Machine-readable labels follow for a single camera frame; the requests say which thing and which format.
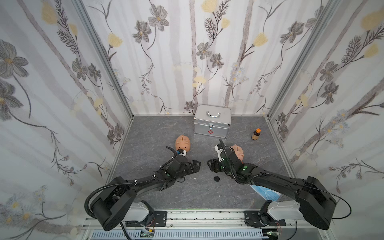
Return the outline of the pink piggy bank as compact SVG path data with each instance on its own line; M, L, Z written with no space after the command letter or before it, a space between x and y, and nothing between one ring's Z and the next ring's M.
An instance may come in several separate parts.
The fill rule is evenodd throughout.
M244 150L238 145L232 145L231 148L234 150L234 153L238 159L242 162L244 160Z
M184 150L189 152L191 149L191 141L187 136L180 135L175 142L176 150Z

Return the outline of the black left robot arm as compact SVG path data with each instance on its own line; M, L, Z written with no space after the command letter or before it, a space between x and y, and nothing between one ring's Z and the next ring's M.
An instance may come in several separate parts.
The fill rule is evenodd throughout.
M151 176L134 180L116 177L108 185L91 192L84 203L86 213L98 220L105 231L110 231L124 222L135 198L166 190L175 182L184 180L185 176L200 171L201 162L188 160L185 150L167 149L173 152L173 156Z

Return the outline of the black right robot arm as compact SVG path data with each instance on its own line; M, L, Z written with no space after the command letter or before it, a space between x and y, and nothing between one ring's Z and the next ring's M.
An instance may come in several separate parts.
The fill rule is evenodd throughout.
M267 200L256 217L247 217L249 226L264 227L282 220L300 220L318 229L328 230L335 220L337 195L327 191L318 179L286 177L244 163L236 155L235 149L222 141L215 146L215 151L218 157L207 162L211 172L223 172L240 185L264 187L291 198L287 202Z

